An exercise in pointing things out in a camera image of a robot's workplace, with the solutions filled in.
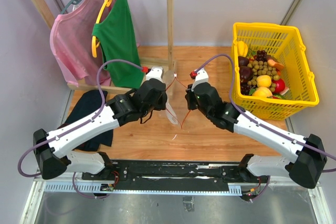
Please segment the clear zip top bag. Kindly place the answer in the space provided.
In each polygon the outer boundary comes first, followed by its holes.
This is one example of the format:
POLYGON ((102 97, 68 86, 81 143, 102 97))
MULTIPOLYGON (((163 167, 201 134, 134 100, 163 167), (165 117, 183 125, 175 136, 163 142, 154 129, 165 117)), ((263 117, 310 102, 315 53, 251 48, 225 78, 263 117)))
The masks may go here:
POLYGON ((163 112, 168 121, 176 127, 183 129, 191 110, 188 108, 186 96, 187 86, 178 78, 177 73, 169 70, 163 75, 166 84, 167 102, 163 112))

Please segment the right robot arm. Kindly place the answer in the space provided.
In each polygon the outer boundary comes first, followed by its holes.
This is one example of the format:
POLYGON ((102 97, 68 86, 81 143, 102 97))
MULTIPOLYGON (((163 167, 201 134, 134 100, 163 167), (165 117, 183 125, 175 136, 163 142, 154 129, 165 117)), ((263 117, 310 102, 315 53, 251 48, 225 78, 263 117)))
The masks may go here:
POLYGON ((238 168, 238 177, 242 181, 250 182, 256 176, 279 176, 288 177, 304 188, 316 187, 327 163, 320 137, 287 132, 241 107, 224 102, 208 82, 189 84, 185 98, 188 109, 199 110, 217 128, 248 136, 280 154, 245 155, 238 168))

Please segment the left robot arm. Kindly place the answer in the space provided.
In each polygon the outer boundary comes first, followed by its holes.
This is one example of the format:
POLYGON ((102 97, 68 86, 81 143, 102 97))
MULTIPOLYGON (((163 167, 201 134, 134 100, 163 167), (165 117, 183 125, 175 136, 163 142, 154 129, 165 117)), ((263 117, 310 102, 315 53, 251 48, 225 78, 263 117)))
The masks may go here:
POLYGON ((63 128, 33 134, 35 157, 43 179, 54 179, 65 172, 82 172, 108 179, 114 171, 106 153, 76 153, 82 143, 127 123, 140 121, 154 110, 165 110, 166 85, 158 79, 142 83, 139 89, 116 95, 102 108, 63 128))

